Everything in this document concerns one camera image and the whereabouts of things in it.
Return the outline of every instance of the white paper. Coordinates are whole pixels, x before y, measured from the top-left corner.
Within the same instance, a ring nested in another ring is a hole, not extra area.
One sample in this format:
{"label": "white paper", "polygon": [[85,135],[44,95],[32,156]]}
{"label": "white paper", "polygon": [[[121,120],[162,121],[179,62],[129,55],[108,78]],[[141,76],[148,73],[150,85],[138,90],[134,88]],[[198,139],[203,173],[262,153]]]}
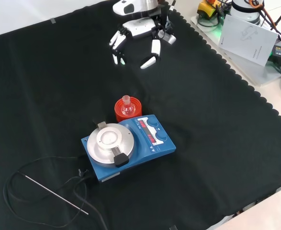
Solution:
{"label": "white paper", "polygon": [[265,66],[277,36],[273,31],[227,15],[219,47]]}

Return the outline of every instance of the hotplate control knob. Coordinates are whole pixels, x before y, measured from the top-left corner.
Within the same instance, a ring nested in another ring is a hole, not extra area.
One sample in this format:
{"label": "hotplate control knob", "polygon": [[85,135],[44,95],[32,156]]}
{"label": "hotplate control knob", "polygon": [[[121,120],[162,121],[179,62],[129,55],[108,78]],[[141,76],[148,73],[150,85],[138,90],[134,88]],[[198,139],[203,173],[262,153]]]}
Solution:
{"label": "hotplate control knob", "polygon": [[157,127],[158,126],[158,120],[155,117],[151,117],[147,120],[148,125],[152,127]]}
{"label": "hotplate control knob", "polygon": [[157,131],[156,138],[165,141],[167,140],[167,133],[163,130]]}

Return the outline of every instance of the robot finger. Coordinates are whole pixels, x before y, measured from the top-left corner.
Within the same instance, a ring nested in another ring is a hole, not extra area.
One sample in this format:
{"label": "robot finger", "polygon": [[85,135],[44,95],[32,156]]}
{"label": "robot finger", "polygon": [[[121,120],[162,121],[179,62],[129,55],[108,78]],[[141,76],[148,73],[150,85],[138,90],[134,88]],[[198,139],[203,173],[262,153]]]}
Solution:
{"label": "robot finger", "polygon": [[141,69],[146,69],[149,66],[152,66],[155,62],[156,62],[156,57],[152,57],[147,62],[145,62],[140,68]]}
{"label": "robot finger", "polygon": [[113,57],[114,63],[115,63],[116,65],[118,65],[118,57],[117,57],[115,54],[113,54],[112,57]]}
{"label": "robot finger", "polygon": [[112,49],[119,50],[124,45],[125,42],[126,42],[126,36],[123,34],[118,35],[117,40],[115,41]]}
{"label": "robot finger", "polygon": [[110,41],[110,43],[109,43],[109,46],[112,46],[112,45],[115,43],[115,41],[117,40],[117,38],[118,38],[119,35],[120,35],[120,31],[118,30],[118,31],[115,33],[115,35],[111,38],[111,41]]}
{"label": "robot finger", "polygon": [[160,55],[160,40],[159,39],[152,40],[151,53],[152,53],[152,57],[140,67],[141,69],[148,68],[149,66],[152,66],[156,62],[157,58]]}

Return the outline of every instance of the red container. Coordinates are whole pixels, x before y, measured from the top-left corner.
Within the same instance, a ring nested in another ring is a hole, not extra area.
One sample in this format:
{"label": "red container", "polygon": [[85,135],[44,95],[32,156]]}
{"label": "red container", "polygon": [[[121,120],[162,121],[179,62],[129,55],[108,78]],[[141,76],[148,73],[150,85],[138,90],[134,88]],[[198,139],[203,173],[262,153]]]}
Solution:
{"label": "red container", "polygon": [[119,99],[116,104],[115,104],[115,113],[116,113],[116,119],[118,122],[121,122],[123,120],[132,118],[132,117],[137,117],[137,116],[142,116],[142,109],[141,109],[141,103],[138,99],[134,97],[130,97],[131,103],[135,105],[135,112],[132,115],[124,115],[121,111],[121,108],[123,106],[123,100],[122,98]]}

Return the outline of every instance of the robotic hand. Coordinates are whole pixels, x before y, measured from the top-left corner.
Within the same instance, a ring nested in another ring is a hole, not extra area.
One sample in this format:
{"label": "robotic hand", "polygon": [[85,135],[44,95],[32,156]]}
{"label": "robotic hand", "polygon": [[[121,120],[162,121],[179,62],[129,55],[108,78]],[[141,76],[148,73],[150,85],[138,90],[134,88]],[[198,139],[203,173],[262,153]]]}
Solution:
{"label": "robotic hand", "polygon": [[[173,11],[175,2],[176,0],[173,1],[169,11]],[[148,17],[124,23],[111,38],[109,46],[111,47],[112,57],[116,65],[118,65],[119,62],[122,65],[126,63],[122,48],[128,35],[131,37],[152,35],[151,56],[144,59],[144,63],[140,67],[141,69],[153,65],[159,58],[161,48],[160,39],[170,44],[176,41],[168,19],[168,13],[163,15],[161,11],[158,11],[157,0],[121,0],[114,4],[112,9],[116,14],[121,16],[136,12],[145,12],[149,15]]]}

